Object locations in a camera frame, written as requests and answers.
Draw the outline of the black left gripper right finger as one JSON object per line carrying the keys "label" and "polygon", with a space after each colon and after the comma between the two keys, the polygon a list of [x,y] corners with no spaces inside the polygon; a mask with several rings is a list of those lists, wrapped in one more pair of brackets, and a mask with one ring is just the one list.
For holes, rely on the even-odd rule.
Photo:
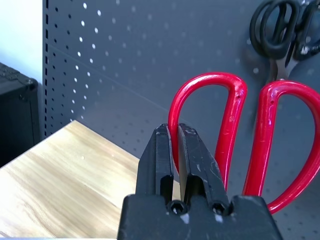
{"label": "black left gripper right finger", "polygon": [[195,196],[202,196],[210,210],[224,213],[229,200],[219,166],[197,131],[185,123],[178,125],[178,163],[183,201],[190,206]]}

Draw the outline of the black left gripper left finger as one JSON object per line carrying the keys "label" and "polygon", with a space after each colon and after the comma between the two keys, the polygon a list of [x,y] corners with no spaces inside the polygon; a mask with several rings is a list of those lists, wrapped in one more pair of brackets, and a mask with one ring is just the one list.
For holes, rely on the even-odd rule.
{"label": "black left gripper left finger", "polygon": [[153,130],[138,163],[136,193],[158,195],[166,203],[172,200],[174,164],[171,135],[167,124]]}

